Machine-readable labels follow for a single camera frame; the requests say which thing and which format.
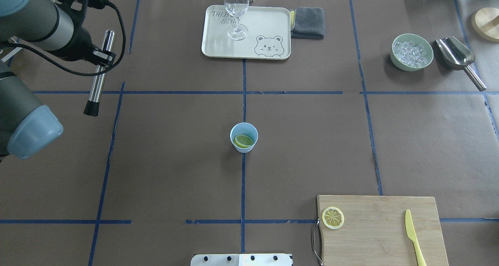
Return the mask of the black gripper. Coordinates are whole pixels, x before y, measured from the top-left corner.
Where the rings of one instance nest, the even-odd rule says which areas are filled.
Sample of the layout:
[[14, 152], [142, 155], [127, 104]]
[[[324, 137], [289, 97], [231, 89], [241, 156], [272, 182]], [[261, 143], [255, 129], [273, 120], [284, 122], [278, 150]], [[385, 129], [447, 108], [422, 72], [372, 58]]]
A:
[[96, 66], [111, 69], [115, 65], [116, 54], [112, 51], [98, 50], [89, 32], [78, 27], [71, 40], [62, 48], [62, 59], [69, 62], [85, 60]]

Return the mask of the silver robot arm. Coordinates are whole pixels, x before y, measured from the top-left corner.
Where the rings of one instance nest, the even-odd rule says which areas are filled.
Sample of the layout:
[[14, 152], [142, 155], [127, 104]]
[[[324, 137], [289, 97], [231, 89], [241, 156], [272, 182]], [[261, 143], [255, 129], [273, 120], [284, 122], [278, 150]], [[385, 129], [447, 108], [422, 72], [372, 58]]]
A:
[[[122, 34], [121, 53], [113, 52], [114, 31], [101, 47], [84, 28], [89, 8], [112, 8]], [[84, 113], [98, 115], [107, 72], [123, 60], [126, 33], [110, 0], [1, 0], [1, 159], [27, 159], [64, 132], [49, 106], [26, 83], [62, 72], [93, 78]]]

